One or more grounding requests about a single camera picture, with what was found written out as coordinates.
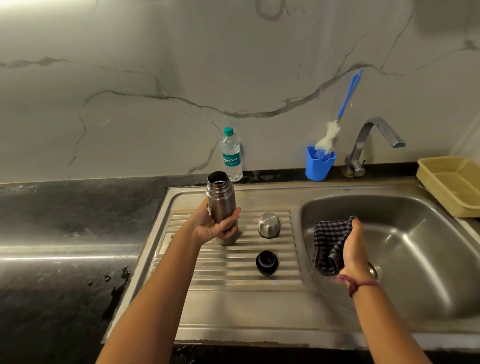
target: kitchen towel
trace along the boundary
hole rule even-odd
[[[315,268],[324,276],[337,275],[345,266],[343,245],[352,231],[352,221],[355,218],[356,216],[350,216],[348,220],[315,222],[313,261]]]

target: person's left hand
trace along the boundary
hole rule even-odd
[[[239,218],[240,207],[233,211],[232,216],[216,224],[208,213],[208,201],[203,200],[200,206],[190,215],[188,222],[193,228],[194,239],[201,244],[212,240],[214,237],[226,239],[232,236],[238,229],[234,222]]]

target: kitchen sink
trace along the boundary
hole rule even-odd
[[[200,250],[177,342],[366,348],[346,288],[312,265],[313,223],[355,215],[371,270],[419,344],[479,350],[480,224],[448,215],[415,178],[235,185],[235,195],[240,237]],[[204,198],[204,187],[169,189],[106,338]],[[264,212],[280,219],[275,238],[258,233]],[[279,260],[271,276],[256,268],[263,250]]]

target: bracelet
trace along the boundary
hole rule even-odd
[[[375,280],[361,280],[357,282],[354,280],[352,277],[347,276],[346,274],[339,274],[334,281],[335,283],[346,283],[348,282],[350,284],[348,288],[348,295],[351,297],[353,294],[358,291],[360,286],[374,286],[374,287],[380,287],[380,283],[378,283]]]

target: blue plastic container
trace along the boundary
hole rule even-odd
[[[336,155],[334,152],[329,153],[325,158],[318,159],[317,151],[314,146],[307,147],[307,164],[305,167],[305,175],[312,181],[323,181],[330,168],[335,162]]]

